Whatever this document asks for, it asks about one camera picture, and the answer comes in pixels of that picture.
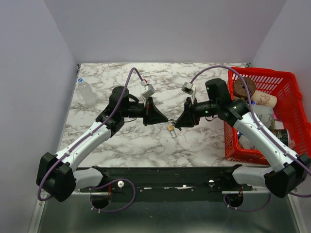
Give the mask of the small brass padlock with key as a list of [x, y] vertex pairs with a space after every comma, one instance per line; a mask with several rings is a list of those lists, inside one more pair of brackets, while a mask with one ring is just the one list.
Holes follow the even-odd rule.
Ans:
[[175, 127], [173, 125], [168, 126], [168, 131], [172, 138], [177, 138], [176, 132], [175, 132]]

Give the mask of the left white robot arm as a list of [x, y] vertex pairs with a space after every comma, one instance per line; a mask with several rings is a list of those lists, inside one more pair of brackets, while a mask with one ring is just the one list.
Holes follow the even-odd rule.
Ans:
[[101, 143], [113, 137], [124, 125], [125, 118], [142, 118], [143, 125], [168, 122], [155, 106], [152, 95], [154, 87], [143, 87], [141, 98], [131, 95], [126, 87], [118, 86], [112, 90], [109, 103], [96, 117], [95, 122], [78, 139], [56, 154], [45, 153], [39, 162], [36, 184], [59, 202], [65, 201], [77, 189], [92, 186], [102, 192], [107, 188], [108, 180], [96, 168], [88, 171], [90, 178], [76, 178], [79, 164]]

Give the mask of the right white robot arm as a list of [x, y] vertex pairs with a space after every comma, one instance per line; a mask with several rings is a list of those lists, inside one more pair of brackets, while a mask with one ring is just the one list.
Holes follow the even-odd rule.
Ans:
[[194, 127], [202, 117], [218, 116], [250, 140], [270, 165], [237, 167], [223, 179], [227, 189], [235, 190], [241, 184], [255, 185], [266, 187], [275, 196], [283, 198], [306, 179], [311, 165], [307, 154], [298, 155], [282, 143], [243, 100], [232, 100], [224, 80], [212, 79], [205, 86], [209, 100], [198, 102], [194, 97], [196, 87], [189, 82], [184, 83], [182, 91], [190, 96], [175, 127]]

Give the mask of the brown round wooden block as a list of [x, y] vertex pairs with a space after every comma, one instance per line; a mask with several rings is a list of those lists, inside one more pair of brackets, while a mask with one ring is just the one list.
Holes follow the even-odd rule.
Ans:
[[248, 77], [243, 78], [245, 83], [243, 83], [242, 79], [237, 79], [234, 84], [233, 84], [233, 94], [236, 97], [240, 98], [247, 98], [247, 92], [246, 90], [248, 89], [249, 95], [252, 96], [254, 92], [256, 91], [256, 85], [255, 83]]

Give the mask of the clear plastic water bottle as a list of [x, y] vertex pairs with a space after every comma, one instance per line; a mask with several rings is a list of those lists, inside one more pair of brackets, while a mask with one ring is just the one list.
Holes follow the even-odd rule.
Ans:
[[94, 106], [96, 104], [96, 95], [93, 92], [89, 83], [87, 83], [82, 78], [78, 78], [77, 83], [78, 83], [78, 90], [85, 103], [89, 106]]

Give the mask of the beige printed cylinder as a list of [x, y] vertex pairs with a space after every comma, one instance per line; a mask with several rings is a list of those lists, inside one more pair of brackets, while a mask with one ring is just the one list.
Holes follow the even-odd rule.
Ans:
[[277, 104], [277, 97], [256, 90], [251, 96], [251, 100], [256, 102], [258, 105], [269, 106], [274, 108]]

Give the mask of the grey printed pouch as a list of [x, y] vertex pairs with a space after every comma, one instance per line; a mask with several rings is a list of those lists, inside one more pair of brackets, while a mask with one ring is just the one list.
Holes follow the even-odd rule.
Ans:
[[275, 125], [274, 111], [270, 106], [252, 105], [254, 113], [264, 126], [271, 129]]

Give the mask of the red plastic basket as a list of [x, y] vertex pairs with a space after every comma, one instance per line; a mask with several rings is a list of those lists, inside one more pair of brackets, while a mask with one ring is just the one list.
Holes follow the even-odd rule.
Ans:
[[[274, 112], [294, 141], [294, 150], [311, 155], [311, 124], [308, 122], [295, 76], [290, 72], [265, 68], [234, 67], [243, 77], [254, 81], [259, 91], [277, 98]], [[258, 150], [242, 149], [238, 145], [237, 130], [224, 122], [225, 158], [228, 161], [268, 165]]]

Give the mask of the black printed can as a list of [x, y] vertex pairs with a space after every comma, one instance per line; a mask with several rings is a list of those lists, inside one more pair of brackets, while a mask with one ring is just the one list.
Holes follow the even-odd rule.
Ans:
[[289, 146], [290, 135], [286, 129], [272, 129], [271, 132], [286, 146]]

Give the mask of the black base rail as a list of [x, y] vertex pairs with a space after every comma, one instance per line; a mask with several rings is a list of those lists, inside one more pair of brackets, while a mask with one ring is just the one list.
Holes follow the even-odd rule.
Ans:
[[110, 202], [221, 202], [225, 194], [239, 207], [255, 185], [238, 184], [225, 167], [102, 167], [104, 177], [96, 187], [81, 188], [93, 206], [107, 210]]

